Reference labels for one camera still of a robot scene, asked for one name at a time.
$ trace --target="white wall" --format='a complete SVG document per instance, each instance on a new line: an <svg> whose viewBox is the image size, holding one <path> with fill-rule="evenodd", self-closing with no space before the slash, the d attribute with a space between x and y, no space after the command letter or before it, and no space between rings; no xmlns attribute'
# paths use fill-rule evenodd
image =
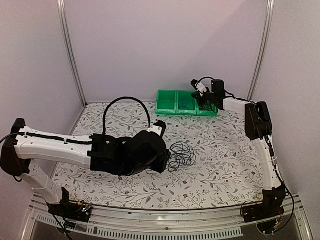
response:
<svg viewBox="0 0 320 240"><path fill-rule="evenodd" d="M266 0L69 0L72 46L88 102L156 100L159 89L192 90L223 79L246 97Z"/></svg>
<svg viewBox="0 0 320 240"><path fill-rule="evenodd" d="M68 133L82 107L57 2L1 1L0 32L0 136L10 133L16 118L41 131ZM16 240L33 192L2 170L0 192L0 239Z"/></svg>
<svg viewBox="0 0 320 240"><path fill-rule="evenodd" d="M275 1L254 99L267 102L281 173L320 239L320 1Z"/></svg>

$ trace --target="floral pattern surface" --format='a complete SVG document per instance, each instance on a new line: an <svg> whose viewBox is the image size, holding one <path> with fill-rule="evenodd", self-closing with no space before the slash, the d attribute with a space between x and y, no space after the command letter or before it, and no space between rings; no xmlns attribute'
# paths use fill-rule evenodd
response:
<svg viewBox="0 0 320 240"><path fill-rule="evenodd" d="M136 209L203 209L262 199L263 175L258 154L244 131L244 117L220 111L218 117L156 115L155 103L145 103L151 121L167 124L167 148L183 141L196 153L193 166L162 174L147 170L118 177L76 165L59 163L53 181L73 200ZM102 132L106 104L90 104L74 135ZM138 103L116 103L106 116L107 134L132 137L147 129L147 116Z"/></svg>

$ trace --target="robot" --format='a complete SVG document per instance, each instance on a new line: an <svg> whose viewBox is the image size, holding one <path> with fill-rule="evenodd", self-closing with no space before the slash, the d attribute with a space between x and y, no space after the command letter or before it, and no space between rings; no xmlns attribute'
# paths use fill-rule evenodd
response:
<svg viewBox="0 0 320 240"><path fill-rule="evenodd" d="M211 92L201 83L204 79L211 79ZM283 215L282 203L288 189L278 172L267 104L236 98L225 91L222 80L211 77L204 77L199 81L194 79L191 85L196 90L191 96L199 106L214 104L221 111L233 111L245 117L245 133L257 150L264 185L262 203L241 207L244 221L254 222ZM115 138L106 135L106 115L114 103L123 99L134 100L142 105L147 114L148 129L134 137ZM42 195L49 213L54 217L88 222L93 206L83 201L70 201L68 191L55 184L34 159L68 163L118 176L131 176L146 169L163 173L171 155L163 140L166 124L158 121L151 125L147 108L140 100L133 97L114 100L105 109L102 120L102 134L69 136L37 131L26 126L24 119L18 118L11 133L0 141L0 144L4 142L0 166L7 174L21 178Z"/></svg>

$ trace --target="green tray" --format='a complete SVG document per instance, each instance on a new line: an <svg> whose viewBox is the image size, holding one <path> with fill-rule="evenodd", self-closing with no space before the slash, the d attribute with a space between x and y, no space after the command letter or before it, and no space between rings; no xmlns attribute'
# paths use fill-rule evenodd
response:
<svg viewBox="0 0 320 240"><path fill-rule="evenodd" d="M193 91L159 90L156 98L155 113L163 115L186 115L216 117L218 109L209 103L198 106L191 96Z"/></svg>

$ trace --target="coiled black wire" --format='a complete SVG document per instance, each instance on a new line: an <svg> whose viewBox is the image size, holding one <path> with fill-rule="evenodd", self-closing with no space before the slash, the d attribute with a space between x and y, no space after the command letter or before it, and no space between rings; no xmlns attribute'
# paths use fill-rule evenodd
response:
<svg viewBox="0 0 320 240"><path fill-rule="evenodd" d="M169 151L171 153L168 160L168 171L170 173L182 166L191 167L196 163L194 148L183 141L172 144Z"/></svg>

